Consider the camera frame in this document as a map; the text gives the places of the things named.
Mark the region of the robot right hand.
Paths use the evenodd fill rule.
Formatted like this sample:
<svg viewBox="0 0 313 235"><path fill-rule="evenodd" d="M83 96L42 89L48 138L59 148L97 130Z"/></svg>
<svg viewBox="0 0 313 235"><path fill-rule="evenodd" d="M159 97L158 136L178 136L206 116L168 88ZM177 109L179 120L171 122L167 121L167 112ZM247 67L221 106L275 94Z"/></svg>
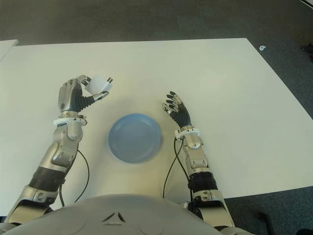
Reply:
<svg viewBox="0 0 313 235"><path fill-rule="evenodd" d="M191 126L191 118L182 99L173 91L170 91L166 97L167 99L162 104L163 110L180 128Z"/></svg>

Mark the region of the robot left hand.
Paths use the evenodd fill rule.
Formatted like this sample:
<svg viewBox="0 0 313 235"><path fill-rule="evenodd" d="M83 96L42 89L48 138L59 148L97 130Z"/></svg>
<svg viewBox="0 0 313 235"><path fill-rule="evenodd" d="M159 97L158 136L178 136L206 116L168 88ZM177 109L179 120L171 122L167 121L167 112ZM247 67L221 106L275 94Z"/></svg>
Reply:
<svg viewBox="0 0 313 235"><path fill-rule="evenodd" d="M79 113L86 107L102 100L110 93L113 79L101 76L90 78L80 75L68 80L59 89L58 106L61 113Z"/></svg>

